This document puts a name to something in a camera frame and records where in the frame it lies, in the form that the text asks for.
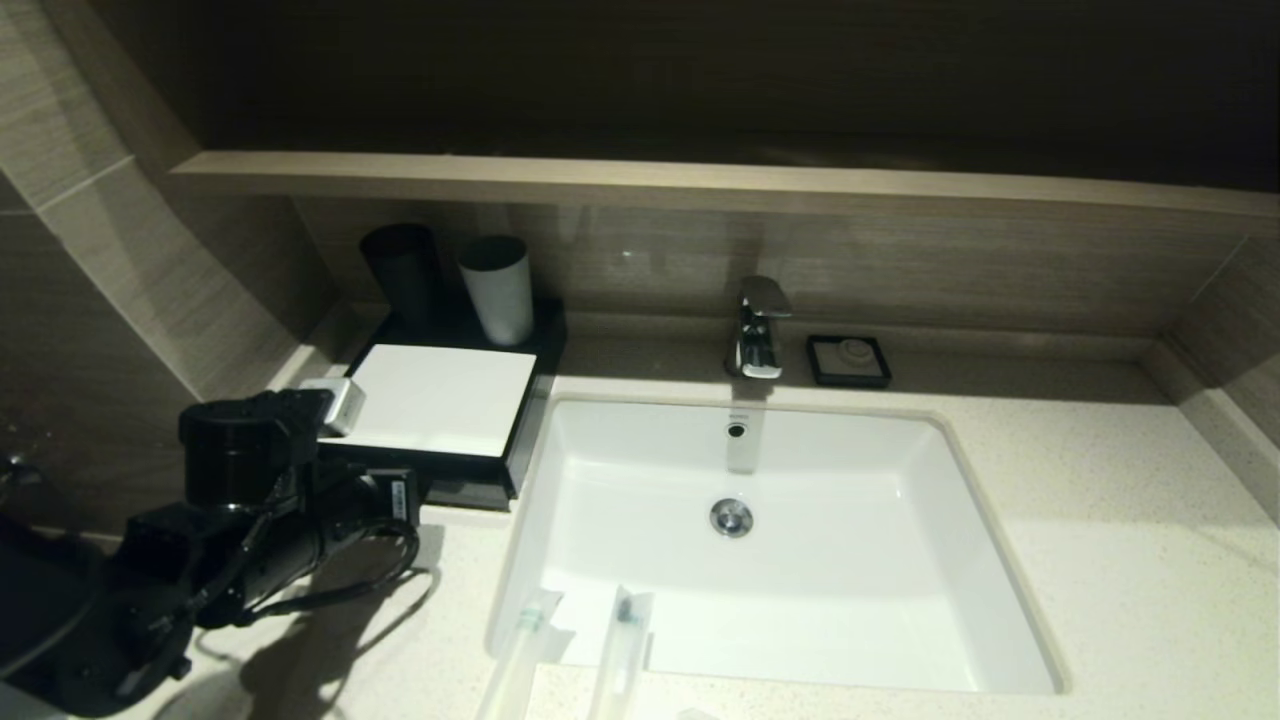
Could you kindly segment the white packet green print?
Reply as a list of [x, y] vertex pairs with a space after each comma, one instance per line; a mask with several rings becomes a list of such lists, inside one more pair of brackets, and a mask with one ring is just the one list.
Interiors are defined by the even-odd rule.
[[536, 670], [558, 662], [575, 632], [554, 624], [564, 594], [532, 592], [509, 626], [474, 720], [525, 720]]

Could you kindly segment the black storage box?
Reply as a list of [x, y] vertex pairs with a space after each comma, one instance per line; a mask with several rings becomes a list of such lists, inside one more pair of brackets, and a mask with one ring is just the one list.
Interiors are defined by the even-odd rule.
[[531, 354], [535, 368], [515, 427], [504, 452], [498, 457], [480, 457], [461, 454], [435, 454], [402, 448], [374, 448], [334, 445], [326, 439], [321, 455], [364, 464], [369, 468], [410, 468], [419, 480], [428, 478], [460, 477], [490, 483], [500, 482], [511, 496], [520, 496], [529, 470], [532, 448], [540, 430], [550, 387], [564, 351], [567, 327], [564, 309], [554, 299], [539, 299], [532, 305], [534, 331], [521, 345], [499, 347], [488, 341], [475, 313], [467, 306], [449, 307], [434, 320], [431, 329], [411, 331], [396, 314], [390, 314], [375, 329], [367, 345], [357, 354], [348, 369], [352, 378], [356, 368], [375, 345], [431, 346], [445, 348], [476, 348], [512, 354]]

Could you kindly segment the black cup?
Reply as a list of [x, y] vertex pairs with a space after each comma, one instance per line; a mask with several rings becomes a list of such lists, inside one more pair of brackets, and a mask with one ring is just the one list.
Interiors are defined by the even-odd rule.
[[401, 320], [413, 331], [431, 329], [445, 288], [433, 232], [413, 223], [383, 225], [358, 247]]

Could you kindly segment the white cup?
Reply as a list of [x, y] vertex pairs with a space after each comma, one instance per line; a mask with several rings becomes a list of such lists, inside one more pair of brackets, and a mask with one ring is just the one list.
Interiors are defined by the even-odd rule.
[[486, 338], [498, 346], [516, 346], [534, 331], [529, 250], [511, 236], [470, 240], [460, 251], [458, 266]]

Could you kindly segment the toothbrush packet dark bristles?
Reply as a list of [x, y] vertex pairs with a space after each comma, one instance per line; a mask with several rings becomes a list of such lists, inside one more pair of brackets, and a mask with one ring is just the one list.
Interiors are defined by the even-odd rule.
[[655, 596], [616, 592], [588, 720], [630, 720], [650, 639]]

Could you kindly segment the chrome faucet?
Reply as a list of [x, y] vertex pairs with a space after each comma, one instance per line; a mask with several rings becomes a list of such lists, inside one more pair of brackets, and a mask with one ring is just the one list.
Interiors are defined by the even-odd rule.
[[744, 277], [724, 368], [731, 377], [777, 380], [783, 375], [776, 323], [794, 314], [792, 304], [772, 278]]

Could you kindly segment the black square soap dish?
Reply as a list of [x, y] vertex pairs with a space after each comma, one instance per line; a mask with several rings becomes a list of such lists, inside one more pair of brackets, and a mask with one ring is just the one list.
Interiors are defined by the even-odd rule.
[[[842, 363], [836, 348], [846, 338], [858, 338], [868, 342], [876, 351], [876, 363], [869, 366], [849, 366]], [[890, 369], [883, 350], [873, 337], [810, 334], [806, 337], [805, 346], [812, 374], [818, 386], [886, 389], [893, 379], [893, 373]]]

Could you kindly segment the white sink basin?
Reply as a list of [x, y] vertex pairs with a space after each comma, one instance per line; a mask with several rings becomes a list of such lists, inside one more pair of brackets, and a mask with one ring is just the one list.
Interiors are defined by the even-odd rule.
[[[753, 511], [731, 539], [722, 498]], [[1057, 694], [1062, 678], [945, 428], [923, 416], [561, 400], [486, 634], [538, 589], [600, 661], [620, 585], [655, 596], [645, 669]]]

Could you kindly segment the wooden wall shelf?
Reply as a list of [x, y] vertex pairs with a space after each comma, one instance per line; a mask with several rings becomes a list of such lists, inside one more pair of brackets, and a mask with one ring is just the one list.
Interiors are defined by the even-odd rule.
[[380, 152], [204, 151], [170, 177], [210, 193], [581, 202], [837, 214], [860, 201], [1088, 205], [1280, 220], [1280, 195], [1106, 179], [924, 170]]

